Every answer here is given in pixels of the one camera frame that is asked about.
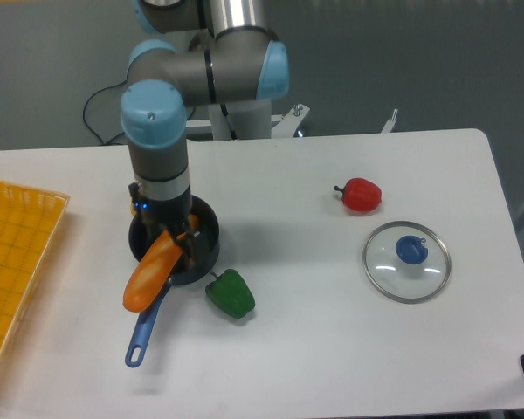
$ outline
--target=glass lid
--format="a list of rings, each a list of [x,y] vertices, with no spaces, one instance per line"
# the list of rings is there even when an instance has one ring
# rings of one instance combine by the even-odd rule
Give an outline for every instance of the glass lid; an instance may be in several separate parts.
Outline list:
[[[428,228],[409,221],[386,223],[373,231],[363,249],[371,283],[400,303],[422,303],[445,287],[451,258]]]

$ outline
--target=toy green pepper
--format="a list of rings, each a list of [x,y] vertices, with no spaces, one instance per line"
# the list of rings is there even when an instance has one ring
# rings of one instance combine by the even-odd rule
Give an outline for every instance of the toy green pepper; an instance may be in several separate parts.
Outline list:
[[[220,310],[235,319],[242,319],[254,308],[254,297],[245,280],[234,269],[221,276],[211,273],[216,280],[206,286],[206,294]]]

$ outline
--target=yellow basket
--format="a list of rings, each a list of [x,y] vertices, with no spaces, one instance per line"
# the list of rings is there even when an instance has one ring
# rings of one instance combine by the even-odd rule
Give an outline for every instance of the yellow basket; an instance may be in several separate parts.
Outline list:
[[[0,181],[0,357],[69,199]]]

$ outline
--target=gray wall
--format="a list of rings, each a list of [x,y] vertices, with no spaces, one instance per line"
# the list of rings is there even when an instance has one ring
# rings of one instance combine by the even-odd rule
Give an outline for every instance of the gray wall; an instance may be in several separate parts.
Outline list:
[[[292,86],[275,105],[312,108],[308,134],[476,127],[490,138],[508,205],[524,199],[524,0],[266,0]],[[125,78],[147,36],[130,0],[0,3],[0,149],[97,145],[81,123],[94,91]],[[184,49],[193,33],[164,36]],[[120,92],[89,120],[120,132]],[[524,255],[524,231],[519,235]]]

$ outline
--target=orange carrot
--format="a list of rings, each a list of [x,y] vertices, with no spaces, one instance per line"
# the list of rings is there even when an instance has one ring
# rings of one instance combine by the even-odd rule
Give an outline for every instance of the orange carrot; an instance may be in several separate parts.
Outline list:
[[[198,230],[199,220],[189,216],[190,227]],[[130,277],[124,290],[122,304],[130,312],[143,312],[153,303],[176,263],[183,255],[182,249],[164,231],[149,248]]]

